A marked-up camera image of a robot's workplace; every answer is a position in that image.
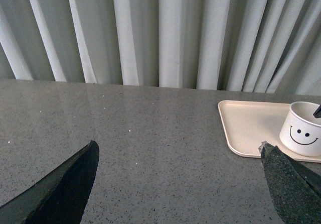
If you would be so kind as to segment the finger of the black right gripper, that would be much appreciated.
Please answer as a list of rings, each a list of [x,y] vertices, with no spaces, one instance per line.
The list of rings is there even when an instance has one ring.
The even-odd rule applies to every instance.
[[[321,118],[321,105],[319,105],[319,107],[315,110],[315,112],[313,113],[313,116],[315,118]]]

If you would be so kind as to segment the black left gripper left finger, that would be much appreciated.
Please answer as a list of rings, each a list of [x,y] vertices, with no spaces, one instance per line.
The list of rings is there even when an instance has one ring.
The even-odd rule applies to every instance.
[[[91,141],[29,189],[1,206],[1,223],[80,223],[99,162]]]

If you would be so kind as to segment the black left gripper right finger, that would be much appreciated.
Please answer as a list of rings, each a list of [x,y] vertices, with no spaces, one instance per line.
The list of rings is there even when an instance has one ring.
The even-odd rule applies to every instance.
[[[320,223],[320,175],[263,141],[258,148],[270,196],[284,223]]]

